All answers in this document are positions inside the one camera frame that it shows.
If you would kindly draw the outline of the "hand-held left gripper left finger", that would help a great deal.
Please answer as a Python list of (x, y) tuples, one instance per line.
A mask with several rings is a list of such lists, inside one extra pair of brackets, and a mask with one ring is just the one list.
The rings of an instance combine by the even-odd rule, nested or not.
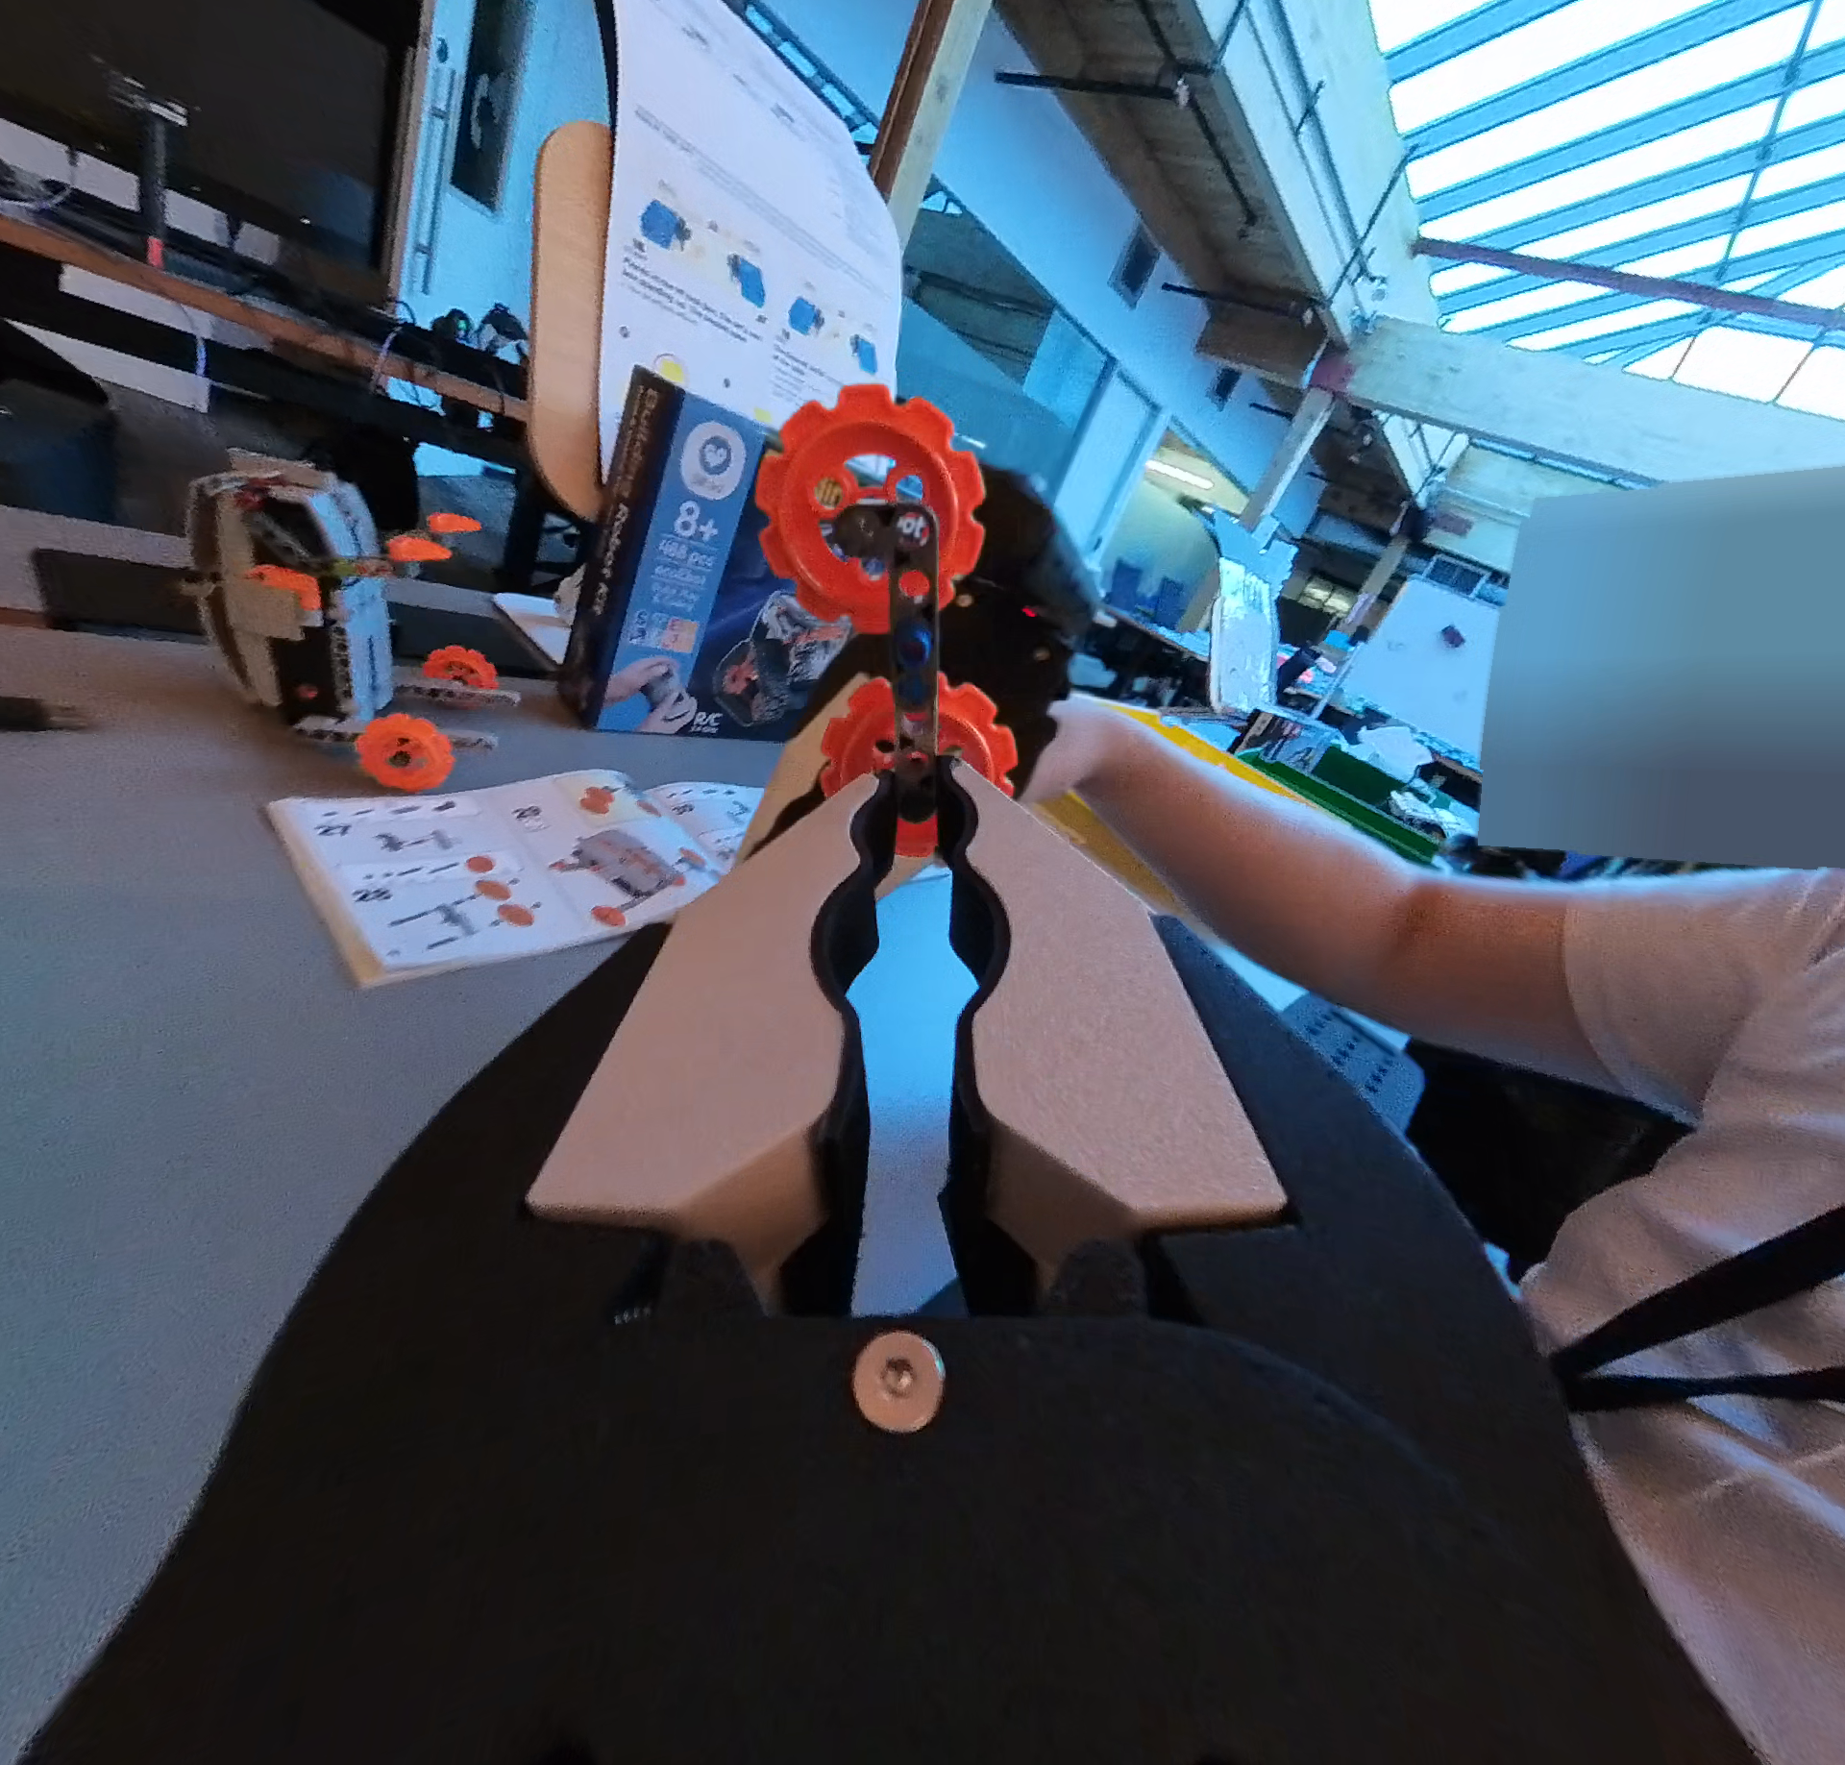
[(862, 777), (669, 925), (528, 1191), (547, 1221), (729, 1245), (764, 1303), (846, 1315), (870, 1106), (848, 990), (878, 946)]

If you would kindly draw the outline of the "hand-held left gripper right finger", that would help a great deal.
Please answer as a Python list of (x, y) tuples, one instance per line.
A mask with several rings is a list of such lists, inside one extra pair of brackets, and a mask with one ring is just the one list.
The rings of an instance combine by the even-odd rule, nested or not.
[(1029, 1315), (1083, 1245), (1284, 1223), (1288, 1197), (1162, 915), (967, 765), (942, 769), (955, 1026), (942, 1187), (973, 1315)]

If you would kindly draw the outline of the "black beam with orange gears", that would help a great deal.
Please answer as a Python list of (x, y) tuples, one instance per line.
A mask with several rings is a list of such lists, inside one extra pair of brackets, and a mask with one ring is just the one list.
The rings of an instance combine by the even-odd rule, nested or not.
[(870, 660), (818, 726), (818, 789), (874, 777), (894, 793), (894, 855), (938, 849), (946, 761), (1011, 791), (1017, 740), (997, 702), (947, 672), (944, 618), (981, 554), (985, 485), (951, 419), (884, 385), (842, 387), (784, 423), (758, 469), (764, 552), (820, 622), (870, 640)]

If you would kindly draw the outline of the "grey desk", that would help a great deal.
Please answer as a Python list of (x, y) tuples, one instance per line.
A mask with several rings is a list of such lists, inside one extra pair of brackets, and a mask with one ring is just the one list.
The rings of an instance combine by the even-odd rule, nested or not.
[(360, 996), (197, 650), (4, 634), (4, 1760), (1147, 1760), (1043, 1436), (526, 1201), (661, 931)]

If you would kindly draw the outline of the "wooden edged office desk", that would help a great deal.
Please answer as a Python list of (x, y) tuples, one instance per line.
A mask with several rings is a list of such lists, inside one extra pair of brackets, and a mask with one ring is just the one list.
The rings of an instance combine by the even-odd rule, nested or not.
[(52, 226), (34, 214), (6, 210), (2, 214), (2, 240), (14, 250), (48, 258), (62, 268), (110, 280), (149, 298), (161, 298), (175, 308), (197, 310), (215, 322), (237, 324), (247, 332), (267, 336), (271, 342), (362, 369), (374, 379), (402, 379), (420, 389), (466, 401), (482, 413), (516, 421), (528, 421), (532, 415), (530, 401), (500, 379), (484, 385), (464, 373), (406, 353), (396, 344), (400, 330), (392, 330), (382, 344), (376, 344), (273, 302), (253, 302), (219, 286), (181, 278), (157, 264), (118, 254), (110, 246), (96, 244), (74, 230)]

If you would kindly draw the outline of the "person's right hand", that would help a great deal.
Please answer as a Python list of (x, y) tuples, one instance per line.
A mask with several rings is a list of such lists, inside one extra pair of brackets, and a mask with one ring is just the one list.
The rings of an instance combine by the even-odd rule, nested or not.
[(1067, 793), (1097, 797), (1103, 807), (1141, 793), (1160, 763), (1158, 736), (1129, 710), (1093, 694), (1073, 692), (1049, 710), (1051, 736), (1019, 791), (1027, 805), (1047, 805)]

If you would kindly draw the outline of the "white instruction booklet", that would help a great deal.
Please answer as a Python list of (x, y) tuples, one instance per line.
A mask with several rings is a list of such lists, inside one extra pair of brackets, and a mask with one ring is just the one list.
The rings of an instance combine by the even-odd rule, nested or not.
[(762, 787), (565, 771), (267, 817), (356, 984), (478, 968), (667, 923), (737, 861)]

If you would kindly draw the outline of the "blue robot kit box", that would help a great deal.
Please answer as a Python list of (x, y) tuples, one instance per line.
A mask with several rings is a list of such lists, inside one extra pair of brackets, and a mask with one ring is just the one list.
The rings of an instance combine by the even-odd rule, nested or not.
[(557, 678), (587, 730), (794, 734), (852, 628), (804, 608), (768, 558), (766, 447), (760, 425), (633, 369)]

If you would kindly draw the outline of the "green bin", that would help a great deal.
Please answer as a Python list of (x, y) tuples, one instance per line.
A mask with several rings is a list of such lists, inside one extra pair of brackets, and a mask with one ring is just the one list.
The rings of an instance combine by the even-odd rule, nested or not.
[(1431, 865), (1449, 847), (1447, 833), (1433, 815), (1413, 811), (1405, 817), (1395, 809), (1395, 779), (1371, 763), (1356, 761), (1348, 751), (1334, 747), (1322, 753), (1314, 767), (1280, 761), (1248, 747), (1232, 751), (1230, 757), (1256, 777), (1336, 815), (1411, 863)]

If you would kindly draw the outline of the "large white instruction poster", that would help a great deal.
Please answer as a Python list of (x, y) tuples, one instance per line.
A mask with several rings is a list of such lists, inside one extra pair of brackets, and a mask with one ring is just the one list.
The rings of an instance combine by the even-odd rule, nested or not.
[(896, 385), (902, 248), (842, 119), (725, 0), (597, 0), (611, 184), (599, 459), (647, 367), (780, 427)]

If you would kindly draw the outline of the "curved wooden board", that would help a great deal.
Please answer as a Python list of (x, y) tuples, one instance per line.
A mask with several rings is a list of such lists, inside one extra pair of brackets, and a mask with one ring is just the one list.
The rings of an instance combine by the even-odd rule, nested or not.
[(579, 519), (603, 503), (599, 369), (613, 135), (569, 121), (543, 139), (534, 180), (526, 447)]

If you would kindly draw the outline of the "grey toy robot model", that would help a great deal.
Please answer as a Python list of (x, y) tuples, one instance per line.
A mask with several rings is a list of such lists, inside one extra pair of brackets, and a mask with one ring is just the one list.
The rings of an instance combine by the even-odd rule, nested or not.
[(227, 467), (187, 495), (187, 594), (243, 698), (295, 738), (352, 757), (390, 791), (434, 791), (460, 753), (496, 736), (450, 728), (432, 710), (506, 712), (484, 652), (436, 648), (418, 674), (398, 668), (388, 584), (448, 560), (448, 533), (478, 523), (438, 513), (424, 527), (378, 531), (356, 485), (307, 461), (233, 447)]

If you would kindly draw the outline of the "black phone sign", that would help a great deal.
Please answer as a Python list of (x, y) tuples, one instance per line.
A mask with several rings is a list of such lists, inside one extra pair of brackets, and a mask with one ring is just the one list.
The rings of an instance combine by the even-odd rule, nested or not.
[(512, 160), (532, 0), (474, 0), (450, 153), (450, 184), (500, 208)]

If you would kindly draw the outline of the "black monitor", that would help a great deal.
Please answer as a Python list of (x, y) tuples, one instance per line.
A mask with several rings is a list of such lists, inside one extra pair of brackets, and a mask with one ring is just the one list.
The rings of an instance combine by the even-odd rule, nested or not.
[(2, 0), (4, 123), (167, 182), (336, 292), (388, 292), (424, 0)]

